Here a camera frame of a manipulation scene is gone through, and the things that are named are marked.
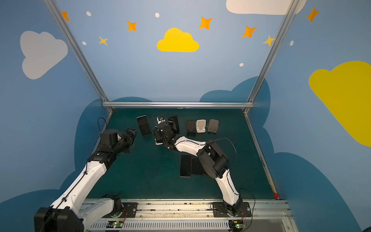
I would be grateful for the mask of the black phone stand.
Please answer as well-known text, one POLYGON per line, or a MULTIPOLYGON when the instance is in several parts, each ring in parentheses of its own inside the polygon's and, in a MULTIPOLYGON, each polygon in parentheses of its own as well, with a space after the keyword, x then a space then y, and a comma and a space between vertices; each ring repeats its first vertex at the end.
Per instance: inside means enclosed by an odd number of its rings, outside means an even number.
POLYGON ((186 121, 186 134, 196 134, 196 121, 188 120, 186 121))

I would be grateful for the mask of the purple phone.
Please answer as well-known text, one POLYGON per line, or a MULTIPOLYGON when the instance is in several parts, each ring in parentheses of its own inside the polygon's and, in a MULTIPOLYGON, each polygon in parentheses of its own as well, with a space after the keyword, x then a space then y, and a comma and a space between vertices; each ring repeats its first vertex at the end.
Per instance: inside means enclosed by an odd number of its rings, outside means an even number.
POLYGON ((182 155, 180 160, 180 177, 191 177, 192 175, 192 157, 182 155))

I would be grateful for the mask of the white phone stand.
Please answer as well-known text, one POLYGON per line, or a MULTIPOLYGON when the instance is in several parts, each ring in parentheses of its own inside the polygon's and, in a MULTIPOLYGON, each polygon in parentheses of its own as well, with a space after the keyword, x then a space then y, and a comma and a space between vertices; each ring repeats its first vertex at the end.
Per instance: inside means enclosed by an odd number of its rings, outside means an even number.
POLYGON ((199 119, 196 121, 196 132, 197 133, 206 132, 206 120, 205 119, 199 119))

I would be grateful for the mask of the round wooden phone stand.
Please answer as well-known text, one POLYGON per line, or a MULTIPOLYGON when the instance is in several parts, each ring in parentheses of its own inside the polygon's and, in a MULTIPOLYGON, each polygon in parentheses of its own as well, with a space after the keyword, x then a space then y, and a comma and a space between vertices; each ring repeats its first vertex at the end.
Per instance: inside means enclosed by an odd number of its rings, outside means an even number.
POLYGON ((219 130, 219 121, 217 119, 210 119, 207 125, 207 131, 210 133, 217 133, 219 130))

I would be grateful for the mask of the white-edged phone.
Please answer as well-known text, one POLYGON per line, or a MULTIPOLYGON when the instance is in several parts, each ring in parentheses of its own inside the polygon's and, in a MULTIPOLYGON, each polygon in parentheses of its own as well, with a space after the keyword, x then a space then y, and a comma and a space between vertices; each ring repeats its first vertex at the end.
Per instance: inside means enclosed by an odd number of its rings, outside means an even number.
POLYGON ((162 138, 155 138, 155 144, 158 145, 163 145, 163 140, 162 138))

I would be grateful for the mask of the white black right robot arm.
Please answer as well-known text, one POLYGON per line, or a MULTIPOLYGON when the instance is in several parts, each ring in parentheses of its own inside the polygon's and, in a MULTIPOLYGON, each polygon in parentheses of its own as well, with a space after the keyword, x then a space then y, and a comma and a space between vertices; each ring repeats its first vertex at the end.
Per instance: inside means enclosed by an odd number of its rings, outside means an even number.
POLYGON ((200 142, 175 134, 163 116, 157 117, 154 137, 156 145, 164 145, 170 150, 197 157, 206 174, 216 180, 223 196, 226 212, 232 217, 238 215, 243 199, 232 181, 229 158, 216 141, 200 142))

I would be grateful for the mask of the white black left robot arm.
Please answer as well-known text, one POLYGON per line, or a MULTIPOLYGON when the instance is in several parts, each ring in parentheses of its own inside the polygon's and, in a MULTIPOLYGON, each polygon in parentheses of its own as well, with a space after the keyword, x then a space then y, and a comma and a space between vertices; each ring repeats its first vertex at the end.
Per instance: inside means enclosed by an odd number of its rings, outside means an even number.
POLYGON ((124 212, 118 195, 105 194, 88 208, 81 210, 98 180, 112 166, 120 153, 129 154, 134 146, 137 130, 115 129, 100 134, 100 145, 87 159, 86 165, 75 181, 51 206, 40 208, 34 215, 37 232, 85 232, 104 216, 117 218, 124 212))

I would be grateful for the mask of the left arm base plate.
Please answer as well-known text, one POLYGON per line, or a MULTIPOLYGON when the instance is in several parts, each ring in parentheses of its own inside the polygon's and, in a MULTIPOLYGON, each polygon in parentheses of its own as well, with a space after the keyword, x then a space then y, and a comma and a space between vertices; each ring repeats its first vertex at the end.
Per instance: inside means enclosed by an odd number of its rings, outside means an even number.
POLYGON ((122 202, 121 209, 108 215, 108 218, 134 218, 136 216, 138 203, 122 202))

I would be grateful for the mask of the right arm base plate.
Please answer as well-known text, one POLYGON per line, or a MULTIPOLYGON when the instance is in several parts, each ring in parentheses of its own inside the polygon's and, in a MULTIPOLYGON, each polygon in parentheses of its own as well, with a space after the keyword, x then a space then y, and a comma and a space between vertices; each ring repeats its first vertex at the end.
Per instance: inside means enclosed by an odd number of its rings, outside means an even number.
POLYGON ((252 208, 248 202, 242 202, 242 205, 236 211, 227 208, 224 202, 213 202, 210 206, 215 218, 251 218, 252 208))

